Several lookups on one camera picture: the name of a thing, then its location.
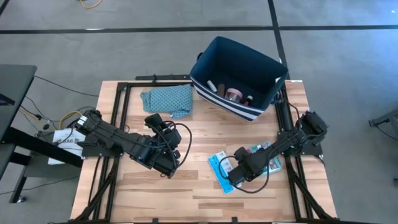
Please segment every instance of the yellow cable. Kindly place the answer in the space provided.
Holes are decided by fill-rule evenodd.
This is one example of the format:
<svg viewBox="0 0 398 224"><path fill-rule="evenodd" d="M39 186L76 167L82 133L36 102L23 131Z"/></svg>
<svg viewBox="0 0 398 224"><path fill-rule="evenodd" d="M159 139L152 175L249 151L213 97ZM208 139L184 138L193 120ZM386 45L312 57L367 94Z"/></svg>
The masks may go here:
<svg viewBox="0 0 398 224"><path fill-rule="evenodd" d="M31 115L29 112L27 112L26 110L24 110L23 108L19 108L19 111L27 116L30 116L31 118L33 118L36 121L39 121L38 118L36 118L35 116Z"/></svg>
<svg viewBox="0 0 398 224"><path fill-rule="evenodd" d="M92 5L92 6L86 6L86 5L83 3L83 0L80 0L81 5L82 5L84 8L86 8L86 9L92 9L92 8L96 7L97 5L99 5L101 2L102 2L102 0L99 0L97 3L95 3L95 4Z"/></svg>
<svg viewBox="0 0 398 224"><path fill-rule="evenodd" d="M59 125L58 125L59 130L62 129L62 121L63 121L68 115L70 115L70 114L75 114L75 113L80 114L80 116L83 116L82 113L79 112L79 111L71 111L71 112L69 112L69 113L63 115L63 117L61 118L60 123L59 123Z"/></svg>

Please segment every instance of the striped bin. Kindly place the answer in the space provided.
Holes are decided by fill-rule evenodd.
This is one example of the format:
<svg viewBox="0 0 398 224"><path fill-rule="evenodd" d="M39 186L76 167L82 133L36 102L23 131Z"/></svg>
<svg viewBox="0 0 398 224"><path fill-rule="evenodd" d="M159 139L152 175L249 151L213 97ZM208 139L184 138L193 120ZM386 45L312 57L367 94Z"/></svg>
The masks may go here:
<svg viewBox="0 0 398 224"><path fill-rule="evenodd" d="M274 59L243 44L216 37L193 66L190 77L198 94L207 101L245 119L255 120L262 114L282 87L287 68ZM253 96L249 106L233 102L213 93L207 81L215 87L225 85L247 96Z"/></svg>

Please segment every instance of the white stripe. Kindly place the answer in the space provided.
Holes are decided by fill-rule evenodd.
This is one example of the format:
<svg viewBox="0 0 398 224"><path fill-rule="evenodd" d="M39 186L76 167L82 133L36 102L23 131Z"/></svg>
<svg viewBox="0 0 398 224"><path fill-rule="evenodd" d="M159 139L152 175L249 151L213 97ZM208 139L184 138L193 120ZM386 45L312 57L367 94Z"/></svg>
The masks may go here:
<svg viewBox="0 0 398 224"><path fill-rule="evenodd" d="M210 90L207 90L206 87L204 87L202 84L198 83L198 81L194 80L192 77L191 77L191 79L192 79L192 81L195 82L197 85L200 85L200 86L202 86L206 91L209 91L209 93L214 94L214 93L211 92ZM227 101L226 99L220 97L219 95L214 95L214 96L217 96L217 97L218 97L219 99L221 99L221 100ZM236 106L238 106L238 107L244 108L244 109L246 109L246 110L251 110L251 111L254 111L254 112L258 112L258 113L263 113L263 112L264 112L263 110L258 110L258 109L254 109L254 108L249 108L249 107L247 107L247 106L243 106L243 105L241 105L241 104L239 104L239 103L234 103L234 102L232 102L232 101L228 101L228 102L229 102L229 103L232 103L233 105L236 105Z"/></svg>
<svg viewBox="0 0 398 224"><path fill-rule="evenodd" d="M231 106L226 105L225 103L222 103L222 102L220 102L220 101L214 99L213 97L207 95L205 92L203 92L203 91L200 90L199 88L196 88L196 87L195 87L195 89L196 89L198 92L200 92L201 94L205 95L206 97L208 97L208 98L214 100L215 102L217 102L217 103L219 104L219 106L223 106L223 107L225 107L225 108L227 108L227 109L229 109L229 110L231 110L231 111L234 111L234 112L237 113L237 114L240 114L240 115L242 115L242 116L245 116L245 117L247 117L247 118L251 118L251 119L256 119L256 118L257 118L257 116L254 116L253 114L249 114L249 113L246 113L246 112L237 110L237 109L235 109L235 108L233 108L233 107L231 107Z"/></svg>
<svg viewBox="0 0 398 224"><path fill-rule="evenodd" d="M207 102L209 102L209 103L211 103L212 105L215 105L215 106L220 106L220 105L217 105L217 104L215 104L215 103L213 103L213 102L211 102L211 101L208 101L206 98L204 98L203 96L201 96L201 95L199 95L201 98L203 98L204 100L206 100ZM239 115L237 115L237 114L234 114L234 113L232 113L232 112L230 112L232 115L235 115L237 118L240 118L240 119L242 119L242 120L244 120L244 121L248 121L248 122L251 122L251 121L253 121L252 119L248 119L248 118L246 118L246 117L242 117L242 116L239 116Z"/></svg>

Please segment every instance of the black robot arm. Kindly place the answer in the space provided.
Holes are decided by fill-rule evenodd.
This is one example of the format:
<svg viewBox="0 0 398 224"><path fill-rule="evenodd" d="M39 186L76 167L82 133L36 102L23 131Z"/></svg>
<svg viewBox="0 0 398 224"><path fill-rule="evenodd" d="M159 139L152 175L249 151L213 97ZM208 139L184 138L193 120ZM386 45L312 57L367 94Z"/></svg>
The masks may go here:
<svg viewBox="0 0 398 224"><path fill-rule="evenodd" d="M234 157L238 166L228 172L228 179L233 186L243 181L252 181L260 176L268 166L270 159L285 151L297 154L305 144L319 144L327 132L327 124L316 112L309 112L296 122L293 131L279 133L278 140L267 147L260 148L253 154L243 147L239 148Z"/></svg>
<svg viewBox="0 0 398 224"><path fill-rule="evenodd" d="M130 158L148 169L171 178L179 165L180 153L175 148L181 136L173 122L163 122L159 114L145 119L145 124L156 133L155 136L127 133L101 119L101 113L86 111L76 123L76 130L89 139L79 142L82 147L103 147L118 154L127 153Z"/></svg>

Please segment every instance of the white paper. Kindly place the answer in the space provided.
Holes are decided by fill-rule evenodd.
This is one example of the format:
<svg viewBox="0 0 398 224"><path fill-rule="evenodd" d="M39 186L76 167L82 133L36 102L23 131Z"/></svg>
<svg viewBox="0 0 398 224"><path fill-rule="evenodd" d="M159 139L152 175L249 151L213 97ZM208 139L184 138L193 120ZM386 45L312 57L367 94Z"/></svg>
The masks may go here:
<svg viewBox="0 0 398 224"><path fill-rule="evenodd" d="M70 131L71 131L70 128L65 128L63 130L56 130L54 132L54 138L52 142L53 143L62 142L64 139L68 138L68 136L70 135ZM72 135L65 142L59 144L58 147L81 157L81 151L83 150L83 148L78 146L77 143L80 141L84 141L85 138L86 138L85 135L79 133L78 131L76 131L76 129L73 129ZM49 165L57 165L57 164L64 164L64 162L49 158Z"/></svg>

